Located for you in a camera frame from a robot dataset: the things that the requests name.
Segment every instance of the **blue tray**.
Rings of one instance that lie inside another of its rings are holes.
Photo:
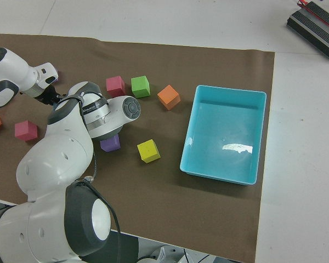
[[[266,94],[199,85],[180,170],[241,185],[257,179]]]

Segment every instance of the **green cube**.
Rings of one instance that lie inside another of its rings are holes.
[[[146,76],[131,79],[132,92],[136,98],[150,96],[150,85]]]

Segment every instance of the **table surface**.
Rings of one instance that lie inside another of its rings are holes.
[[[296,2],[4,0],[0,33],[276,52],[256,262],[329,262],[329,60]]]

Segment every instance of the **brown paper sheet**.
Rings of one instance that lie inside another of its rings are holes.
[[[262,190],[274,53],[157,44],[109,43],[89,38],[0,35],[0,47],[29,65],[51,62],[60,73],[60,94],[81,81],[98,84],[120,75],[131,95],[132,77],[146,75],[151,96],[139,99],[141,116],[120,132],[121,149],[106,153],[95,142],[98,176],[94,186],[116,209],[123,232],[242,262],[254,262]],[[171,84],[181,102],[167,111],[157,93]],[[257,183],[241,186],[190,176],[179,164],[195,88],[199,84],[267,93]],[[26,202],[16,167],[43,138],[50,106],[17,95],[0,109],[0,199]],[[14,124],[36,123],[39,138],[14,137]],[[161,159],[145,164],[137,144],[154,139]],[[86,175],[91,175],[90,165]]]

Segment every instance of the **white robotic arm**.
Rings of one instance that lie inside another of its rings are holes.
[[[26,69],[21,77],[2,72],[15,71],[15,65]],[[9,50],[0,55],[0,83],[13,83],[29,95],[39,84],[39,78],[31,77],[34,72]],[[0,107],[15,95],[10,85],[0,84]],[[17,182],[28,202],[0,214],[0,263],[81,262],[79,256],[106,243],[111,220],[105,201],[89,183],[76,180],[92,160],[91,138],[114,136],[140,115],[135,98],[106,100],[91,82],[74,85],[64,98],[54,92],[46,96],[44,90],[42,94],[50,102],[59,101],[48,117],[45,137],[17,167]]]

